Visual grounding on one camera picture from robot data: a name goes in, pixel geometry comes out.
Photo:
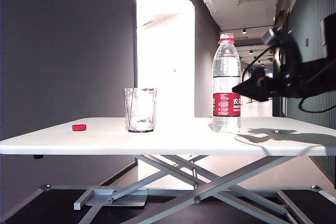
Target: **red bottle label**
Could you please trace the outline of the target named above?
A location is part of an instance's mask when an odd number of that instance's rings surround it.
[[[240,116],[240,94],[215,93],[214,116]]]
[[[214,77],[214,116],[240,116],[240,94],[232,93],[239,83],[240,77]]]

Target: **dark wall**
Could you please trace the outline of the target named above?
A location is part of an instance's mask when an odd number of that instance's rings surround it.
[[[134,10],[134,0],[1,0],[1,139],[85,117],[124,117]],[[131,162],[2,156],[2,212],[41,184],[97,184]]]
[[[323,57],[320,22],[326,16],[336,12],[336,0],[297,0],[290,15],[289,29],[299,44],[304,61]],[[288,117],[336,129],[335,109],[326,113],[312,114],[298,110],[299,99],[288,99]],[[336,104],[336,93],[328,92],[307,99],[303,107],[308,110],[322,110]],[[316,157],[315,161],[324,172],[335,178],[335,157]]]
[[[195,6],[195,117],[212,116],[212,62],[218,48],[219,31],[203,0]]]

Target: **cable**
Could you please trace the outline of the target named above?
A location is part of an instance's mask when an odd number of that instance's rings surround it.
[[[299,103],[299,105],[298,105],[299,110],[301,110],[301,111],[303,111],[303,112],[307,112],[307,113],[323,113],[323,112],[327,112],[327,111],[329,111],[329,110],[332,110],[332,109],[336,108],[336,105],[334,105],[334,106],[332,106],[332,107],[330,107],[330,108],[328,108],[328,109],[321,110],[321,111],[310,111],[310,110],[305,110],[305,109],[302,107],[302,105],[303,105],[303,102],[305,101],[305,99],[307,99],[307,98],[308,98],[308,97],[306,97],[306,98],[302,98],[301,101],[300,101],[300,103]]]
[[[306,82],[304,82],[303,84],[301,84],[299,86],[299,88],[302,88],[302,86],[305,86],[309,83],[311,83],[313,80],[315,80],[318,76],[320,76],[322,73],[324,73],[328,68],[330,68],[333,64],[336,63],[336,59],[333,60],[330,64],[328,64],[327,66],[325,66],[324,68],[322,68],[317,74],[315,74],[313,77],[311,77],[309,80],[307,80]],[[329,107],[328,109],[325,109],[325,110],[321,110],[321,111],[310,111],[310,110],[305,110],[302,105],[303,105],[303,102],[305,101],[305,99],[307,99],[308,97],[306,98],[302,98],[299,105],[298,105],[298,108],[299,110],[303,111],[303,112],[307,112],[307,113],[323,113],[323,112],[327,112],[329,110],[332,110],[334,108],[336,108],[336,105],[332,106],[332,107]]]
[[[261,57],[263,56],[269,49],[273,49],[273,47],[269,47],[267,49],[265,49],[265,51],[263,51],[261,54],[259,54],[259,56],[257,58],[255,58],[245,69],[243,72],[243,76],[242,76],[242,82],[244,81],[244,76],[246,71]]]
[[[298,88],[302,88],[302,86],[305,86],[309,83],[311,83],[313,80],[315,80],[318,76],[320,76],[321,74],[323,74],[328,68],[330,68],[332,65],[334,65],[336,63],[336,59],[334,59],[332,62],[330,62],[327,66],[325,66],[324,68],[322,68],[319,72],[317,72],[314,76],[312,76],[310,79],[308,79],[307,81],[305,81],[303,84],[301,84]]]

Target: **plastic bottle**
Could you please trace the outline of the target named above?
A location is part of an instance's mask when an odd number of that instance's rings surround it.
[[[213,125],[216,132],[240,129],[240,95],[232,87],[240,83],[242,69],[233,34],[221,34],[213,61]]]

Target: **metal frame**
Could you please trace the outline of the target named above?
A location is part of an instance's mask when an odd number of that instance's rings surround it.
[[[179,197],[176,197],[154,209],[148,210],[124,222],[123,224],[150,224],[176,211],[179,211],[184,207],[190,206],[192,204],[199,204],[203,199],[209,196],[213,196],[270,224],[312,224],[312,222],[303,214],[303,212],[300,211],[300,209],[295,206],[295,204],[288,197],[286,197],[286,195],[281,190],[271,190],[271,192],[270,190],[253,191],[237,186],[238,183],[279,164],[282,164],[294,158],[295,156],[267,156],[222,177],[219,177],[218,175],[195,164],[196,161],[206,156],[196,156],[186,160],[177,155],[162,155],[162,157],[173,161],[175,163],[174,165],[168,164],[167,162],[152,155],[136,155],[135,157],[155,168],[158,168],[160,172],[157,172],[125,188],[104,186],[91,187],[87,189],[87,191],[74,203],[75,210],[80,210],[81,207],[87,204],[90,198],[94,195],[105,195],[105,197],[101,198],[102,202],[100,202],[100,204],[91,208],[91,210],[79,224],[89,224],[101,206],[110,206],[119,198],[129,194],[156,195],[157,193],[164,192],[165,195],[167,195],[167,190],[160,191],[139,189],[168,174],[194,186],[194,190],[175,190],[174,193],[178,194]],[[192,175],[180,170],[183,167],[191,170]],[[202,181],[197,177],[198,175],[209,179],[210,182],[206,183]],[[264,198],[265,195],[269,195],[270,193],[273,196],[277,196],[284,204],[278,205]],[[284,221],[264,210],[261,210],[260,208],[237,198],[237,196],[248,198],[270,210],[273,210],[285,216],[288,221]]]
[[[25,200],[23,200],[23,202],[21,202],[19,205],[15,206],[14,208],[12,208],[10,211],[8,211],[7,213],[5,213],[2,217],[1,217],[1,221],[0,223],[5,223],[5,221],[7,219],[9,219],[12,215],[14,215],[15,213],[17,213],[20,209],[22,209],[25,205],[27,205],[29,202],[31,202],[33,199],[35,199],[38,195],[40,195],[41,193],[43,193],[46,190],[66,190],[66,189],[85,189],[82,186],[80,187],[74,187],[74,186],[48,186],[48,188],[45,188],[45,185],[41,186],[36,192],[32,193],[29,197],[27,197]],[[270,197],[270,198],[278,198],[280,199],[279,194],[283,194],[283,190],[311,190],[314,191],[316,193],[320,193],[324,198],[326,198],[327,200],[333,202],[336,205],[336,198],[334,198],[333,196],[331,196],[329,193],[327,193],[326,191],[324,191],[322,188],[320,188],[319,191],[313,190],[312,187],[267,187],[267,188],[260,188],[260,187],[255,187],[255,188],[247,188],[249,191],[252,191],[253,193],[262,196],[262,197]],[[157,195],[157,196],[174,196],[174,197],[178,197],[181,196],[185,193],[190,193],[191,190],[179,190],[179,189],[157,189],[157,188],[147,188],[146,190],[141,189],[141,190],[136,190],[133,193],[134,194],[138,194],[138,195]],[[239,194],[236,194],[235,192],[231,193],[232,196],[240,196]],[[291,205],[285,204],[285,205],[280,205],[285,207],[286,209],[292,207]],[[99,209],[101,208],[101,206],[95,206],[94,210],[92,210],[92,212],[87,216],[85,216],[85,218],[82,219],[82,223],[90,223],[90,219],[93,219],[94,216],[96,215],[96,213],[99,211]],[[287,215],[287,218],[290,219],[292,217],[291,214]],[[297,222],[293,217],[292,220],[289,220],[290,223],[295,223],[298,224],[299,222]]]

